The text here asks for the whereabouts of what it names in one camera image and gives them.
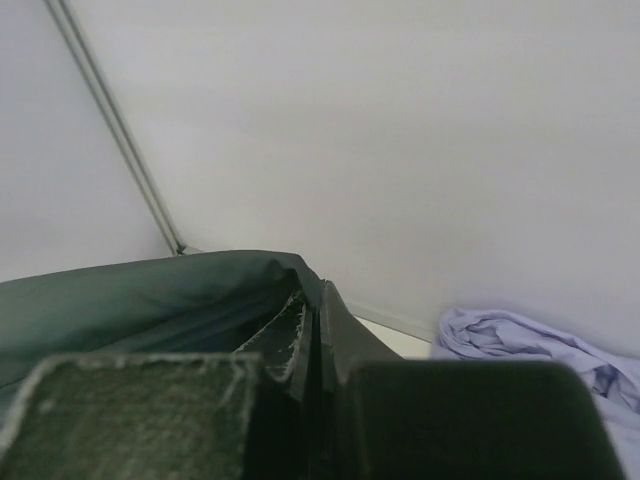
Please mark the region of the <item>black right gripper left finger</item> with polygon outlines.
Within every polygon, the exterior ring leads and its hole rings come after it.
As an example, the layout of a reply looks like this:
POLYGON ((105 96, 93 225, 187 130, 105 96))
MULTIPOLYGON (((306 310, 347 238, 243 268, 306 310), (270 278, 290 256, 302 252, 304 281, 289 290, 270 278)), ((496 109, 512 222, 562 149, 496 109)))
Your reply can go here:
POLYGON ((5 479, 303 479, 301 293, 230 354, 50 358, 1 434, 5 479))

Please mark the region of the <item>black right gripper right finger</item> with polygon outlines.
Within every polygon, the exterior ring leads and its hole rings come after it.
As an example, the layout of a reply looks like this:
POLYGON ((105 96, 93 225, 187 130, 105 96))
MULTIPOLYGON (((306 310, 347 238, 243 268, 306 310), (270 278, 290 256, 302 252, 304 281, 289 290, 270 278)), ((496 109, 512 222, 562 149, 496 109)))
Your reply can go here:
POLYGON ((401 358, 323 286, 319 345, 340 479, 621 479, 568 367, 401 358))

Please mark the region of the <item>dark green grey jacket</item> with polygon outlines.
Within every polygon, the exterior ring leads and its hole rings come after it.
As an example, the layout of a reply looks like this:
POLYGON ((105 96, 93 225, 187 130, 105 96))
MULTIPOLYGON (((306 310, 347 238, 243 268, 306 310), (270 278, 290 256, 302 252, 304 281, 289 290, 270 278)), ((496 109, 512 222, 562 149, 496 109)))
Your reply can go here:
POLYGON ((224 251, 77 269, 1 285, 1 407, 68 352, 231 352, 322 281, 297 254, 224 251))

